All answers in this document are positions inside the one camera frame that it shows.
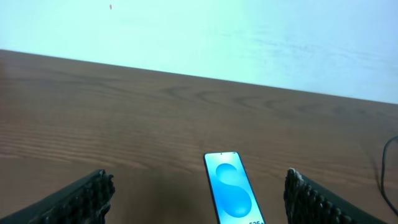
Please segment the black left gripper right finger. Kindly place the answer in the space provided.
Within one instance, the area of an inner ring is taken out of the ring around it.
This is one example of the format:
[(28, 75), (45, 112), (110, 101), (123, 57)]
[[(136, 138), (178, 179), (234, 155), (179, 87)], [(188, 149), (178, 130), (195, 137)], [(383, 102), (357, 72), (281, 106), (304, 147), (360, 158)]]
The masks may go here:
[(285, 178), (284, 204), (289, 224), (384, 224), (293, 168)]

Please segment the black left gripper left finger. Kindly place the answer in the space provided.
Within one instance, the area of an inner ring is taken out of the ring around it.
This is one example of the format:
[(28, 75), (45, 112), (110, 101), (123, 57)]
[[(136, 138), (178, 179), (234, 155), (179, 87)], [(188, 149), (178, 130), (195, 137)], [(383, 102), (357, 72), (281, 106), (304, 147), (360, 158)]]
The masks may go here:
[(1, 219), (2, 224), (104, 224), (115, 193), (113, 175), (96, 170), (39, 202)]

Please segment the blue Galaxy smartphone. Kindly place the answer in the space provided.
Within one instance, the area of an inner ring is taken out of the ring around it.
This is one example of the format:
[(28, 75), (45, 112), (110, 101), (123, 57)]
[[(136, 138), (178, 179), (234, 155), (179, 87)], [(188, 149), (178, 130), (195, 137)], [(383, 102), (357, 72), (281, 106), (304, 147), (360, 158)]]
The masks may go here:
[(265, 224), (239, 153), (211, 152), (203, 160), (218, 223)]

